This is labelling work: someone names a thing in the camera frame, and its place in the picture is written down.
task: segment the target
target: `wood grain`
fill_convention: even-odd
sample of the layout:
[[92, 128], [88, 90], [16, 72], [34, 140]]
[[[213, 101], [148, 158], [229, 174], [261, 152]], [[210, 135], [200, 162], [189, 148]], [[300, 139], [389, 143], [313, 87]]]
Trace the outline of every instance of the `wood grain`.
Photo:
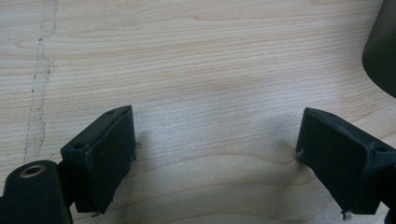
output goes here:
[[293, 150], [307, 106], [396, 147], [396, 100], [361, 66], [381, 4], [3, 1], [0, 188], [132, 105], [137, 161], [106, 214], [75, 223], [343, 223]]

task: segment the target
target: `metal grommet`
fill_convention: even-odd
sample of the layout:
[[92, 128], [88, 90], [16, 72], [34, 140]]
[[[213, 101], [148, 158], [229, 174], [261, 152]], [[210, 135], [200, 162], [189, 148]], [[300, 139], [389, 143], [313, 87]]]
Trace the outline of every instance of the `metal grommet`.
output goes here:
[[45, 165], [31, 165], [28, 168], [24, 169], [21, 174], [20, 177], [21, 178], [29, 178], [35, 175], [39, 175], [41, 174], [44, 170], [46, 169]]

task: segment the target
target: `edge of black object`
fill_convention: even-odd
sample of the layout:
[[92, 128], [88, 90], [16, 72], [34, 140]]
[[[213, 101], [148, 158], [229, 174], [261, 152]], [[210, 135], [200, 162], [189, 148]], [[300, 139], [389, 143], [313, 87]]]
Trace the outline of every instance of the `edge of black object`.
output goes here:
[[344, 213], [373, 215], [381, 201], [396, 209], [396, 150], [389, 145], [334, 114], [306, 108], [296, 151]]
[[130, 106], [106, 112], [62, 147], [66, 179], [75, 186], [74, 201], [79, 212], [106, 211], [131, 168], [134, 148]]
[[362, 55], [370, 79], [396, 97], [396, 1], [385, 0]]
[[0, 198], [0, 223], [73, 223], [69, 206], [104, 213], [135, 159], [130, 105], [110, 110], [66, 144], [63, 161], [14, 170]]
[[[43, 169], [38, 175], [21, 177]], [[66, 205], [57, 165], [53, 161], [34, 161], [7, 177], [0, 206], [0, 223], [73, 223]]]

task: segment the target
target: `black object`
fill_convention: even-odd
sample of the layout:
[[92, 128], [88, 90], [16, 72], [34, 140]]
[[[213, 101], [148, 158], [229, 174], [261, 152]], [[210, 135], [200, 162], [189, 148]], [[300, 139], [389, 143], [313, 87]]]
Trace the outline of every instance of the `black object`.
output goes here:
[[104, 213], [134, 154], [127, 105], [110, 110], [62, 149], [63, 161], [35, 161], [13, 171], [0, 201], [0, 223], [73, 223], [69, 206]]
[[385, 0], [363, 52], [370, 79], [396, 97], [396, 0]]
[[394, 217], [394, 148], [331, 113], [306, 108], [296, 151], [344, 214], [373, 215], [382, 201]]

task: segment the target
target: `black mount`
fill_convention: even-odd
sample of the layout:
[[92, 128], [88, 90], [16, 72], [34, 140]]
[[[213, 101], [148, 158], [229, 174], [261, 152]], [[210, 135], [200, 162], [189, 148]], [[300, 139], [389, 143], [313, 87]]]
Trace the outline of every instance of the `black mount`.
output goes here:
[[69, 207], [104, 213], [134, 154], [130, 105], [107, 111], [62, 149], [63, 161], [35, 161], [14, 170], [0, 201], [0, 223], [73, 223]]
[[396, 211], [396, 150], [334, 114], [306, 108], [297, 159], [309, 166], [343, 214], [373, 215], [380, 202]]

